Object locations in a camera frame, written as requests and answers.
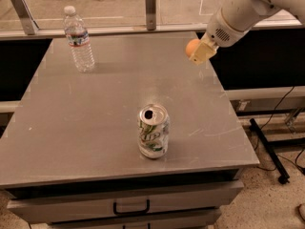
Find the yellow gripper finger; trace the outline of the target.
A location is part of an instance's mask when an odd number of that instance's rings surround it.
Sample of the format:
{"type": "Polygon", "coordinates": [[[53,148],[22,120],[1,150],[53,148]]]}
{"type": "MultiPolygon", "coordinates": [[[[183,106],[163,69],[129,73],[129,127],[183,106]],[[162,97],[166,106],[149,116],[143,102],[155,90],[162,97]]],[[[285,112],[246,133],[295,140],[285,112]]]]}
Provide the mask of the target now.
{"type": "Polygon", "coordinates": [[[189,57],[189,59],[195,65],[205,63],[216,54],[217,49],[219,48],[219,46],[207,33],[205,33],[199,40],[199,44],[189,57]]]}

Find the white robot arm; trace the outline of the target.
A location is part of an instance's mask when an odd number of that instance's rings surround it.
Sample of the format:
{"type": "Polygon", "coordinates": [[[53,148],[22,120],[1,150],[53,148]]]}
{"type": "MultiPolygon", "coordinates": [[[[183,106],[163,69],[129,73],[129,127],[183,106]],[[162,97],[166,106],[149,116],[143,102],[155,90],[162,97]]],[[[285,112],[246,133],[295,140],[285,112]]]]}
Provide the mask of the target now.
{"type": "Polygon", "coordinates": [[[226,0],[211,17],[201,39],[186,46],[189,59],[199,65],[216,55],[218,48],[238,42],[258,22],[285,10],[305,25],[305,0],[226,0]]]}

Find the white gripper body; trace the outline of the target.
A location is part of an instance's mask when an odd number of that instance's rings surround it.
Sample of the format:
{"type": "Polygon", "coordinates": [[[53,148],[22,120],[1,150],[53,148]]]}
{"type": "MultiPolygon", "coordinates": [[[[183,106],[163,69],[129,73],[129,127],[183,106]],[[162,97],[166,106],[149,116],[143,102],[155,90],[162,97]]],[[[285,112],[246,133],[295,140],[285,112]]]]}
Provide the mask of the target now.
{"type": "Polygon", "coordinates": [[[251,9],[221,8],[212,16],[206,33],[218,47],[227,48],[239,41],[251,26],[251,9]]]}

